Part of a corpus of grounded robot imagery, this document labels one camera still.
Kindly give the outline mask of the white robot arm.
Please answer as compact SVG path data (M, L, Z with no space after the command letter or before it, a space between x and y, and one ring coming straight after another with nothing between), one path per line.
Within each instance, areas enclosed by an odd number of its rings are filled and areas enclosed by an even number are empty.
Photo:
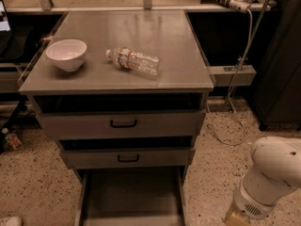
M251 226L267 218L277 202L301 187L301 139L262 137L251 149L253 165L233 190L226 226Z

